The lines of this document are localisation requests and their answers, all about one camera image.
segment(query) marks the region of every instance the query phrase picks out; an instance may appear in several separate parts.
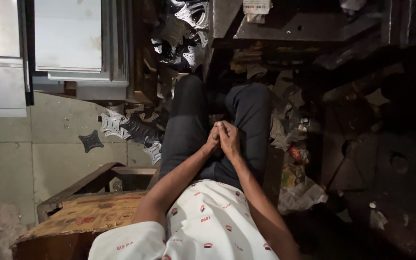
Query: hand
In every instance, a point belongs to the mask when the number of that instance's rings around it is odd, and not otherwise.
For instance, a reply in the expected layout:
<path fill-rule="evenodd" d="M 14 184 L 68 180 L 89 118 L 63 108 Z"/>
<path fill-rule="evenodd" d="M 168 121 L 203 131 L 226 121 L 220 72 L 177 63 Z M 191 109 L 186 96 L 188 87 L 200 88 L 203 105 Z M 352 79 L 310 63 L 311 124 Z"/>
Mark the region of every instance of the hand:
<path fill-rule="evenodd" d="M 210 153 L 212 153 L 217 148 L 219 148 L 219 143 L 220 143 L 220 139 L 219 139 L 218 128 L 213 126 L 213 128 L 211 128 L 211 131 L 209 132 L 208 139 L 207 139 L 205 146 L 208 148 Z"/>
<path fill-rule="evenodd" d="M 221 140 L 221 148 L 229 160 L 240 155 L 239 129 L 227 121 L 219 121 L 214 124 L 218 128 Z"/>

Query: label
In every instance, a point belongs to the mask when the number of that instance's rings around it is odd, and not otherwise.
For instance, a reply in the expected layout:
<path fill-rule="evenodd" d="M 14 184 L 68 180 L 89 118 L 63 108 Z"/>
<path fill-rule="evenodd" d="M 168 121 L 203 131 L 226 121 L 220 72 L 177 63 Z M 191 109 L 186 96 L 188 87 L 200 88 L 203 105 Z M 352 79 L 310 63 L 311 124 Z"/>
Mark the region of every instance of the label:
<path fill-rule="evenodd" d="M 270 0 L 243 0 L 243 13 L 269 14 Z"/>

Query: dark jeans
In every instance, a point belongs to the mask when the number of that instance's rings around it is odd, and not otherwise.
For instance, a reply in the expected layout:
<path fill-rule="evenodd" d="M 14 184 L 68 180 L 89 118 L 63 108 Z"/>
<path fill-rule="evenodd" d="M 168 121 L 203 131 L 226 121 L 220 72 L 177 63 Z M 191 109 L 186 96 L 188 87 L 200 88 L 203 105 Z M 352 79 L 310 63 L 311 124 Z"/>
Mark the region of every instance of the dark jeans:
<path fill-rule="evenodd" d="M 222 100 L 226 112 L 235 119 L 233 124 L 239 128 L 242 156 L 261 185 L 272 108 L 269 89 L 258 83 L 235 86 Z M 209 105 L 204 85 L 196 76 L 187 75 L 176 84 L 162 145 L 160 178 L 206 143 L 211 130 Z M 224 154 L 212 156 L 195 179 L 211 179 L 242 189 L 232 163 Z"/>

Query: forearm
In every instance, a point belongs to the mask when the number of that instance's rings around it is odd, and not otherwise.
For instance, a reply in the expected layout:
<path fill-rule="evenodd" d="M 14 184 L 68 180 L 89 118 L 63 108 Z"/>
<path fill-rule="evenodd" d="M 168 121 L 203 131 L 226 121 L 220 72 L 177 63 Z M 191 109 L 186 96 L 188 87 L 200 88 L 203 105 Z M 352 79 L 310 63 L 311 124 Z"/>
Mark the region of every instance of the forearm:
<path fill-rule="evenodd" d="M 164 221 L 165 212 L 193 180 L 203 164 L 210 157 L 210 154 L 211 148 L 206 145 L 202 146 L 191 157 L 188 157 L 184 162 L 159 180 L 142 199 L 136 210 L 133 223 Z"/>
<path fill-rule="evenodd" d="M 298 246 L 292 234 L 251 174 L 243 158 L 235 156 L 231 162 L 239 176 L 240 185 L 250 205 L 251 216 L 259 232 L 280 259 L 299 259 Z"/>

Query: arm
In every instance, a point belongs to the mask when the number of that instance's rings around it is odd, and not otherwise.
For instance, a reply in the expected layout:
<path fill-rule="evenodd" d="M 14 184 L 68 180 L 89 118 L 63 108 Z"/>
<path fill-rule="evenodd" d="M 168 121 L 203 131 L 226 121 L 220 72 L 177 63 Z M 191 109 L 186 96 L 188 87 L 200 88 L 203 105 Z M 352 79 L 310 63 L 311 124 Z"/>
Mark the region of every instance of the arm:
<path fill-rule="evenodd" d="M 240 155 L 238 129 L 226 121 L 217 122 L 221 148 L 231 161 L 248 199 L 251 217 L 259 232 L 279 259 L 299 259 L 298 246 L 279 212 L 264 194 Z"/>
<path fill-rule="evenodd" d="M 206 144 L 155 184 L 139 204 L 133 224 L 155 221 L 166 227 L 166 212 L 219 146 L 217 132 L 213 128 Z"/>

